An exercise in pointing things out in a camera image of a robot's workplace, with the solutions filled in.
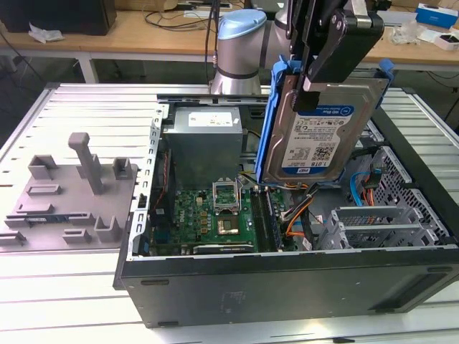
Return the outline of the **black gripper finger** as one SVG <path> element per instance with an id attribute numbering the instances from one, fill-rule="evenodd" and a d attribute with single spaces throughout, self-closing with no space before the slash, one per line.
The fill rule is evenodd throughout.
<path id="1" fill-rule="evenodd" d="M 308 28 L 307 57 L 294 57 L 301 62 L 293 93 L 294 110 L 311 110 L 327 84 L 343 82 L 346 72 L 340 66 L 339 47 L 346 34 L 344 11 L 336 10 L 329 25 L 312 25 Z"/>
<path id="2" fill-rule="evenodd" d="M 286 38 L 290 41 L 289 50 L 292 57 L 307 57 L 309 53 L 307 39 L 311 20 L 310 2 L 309 0 L 287 1 Z"/>

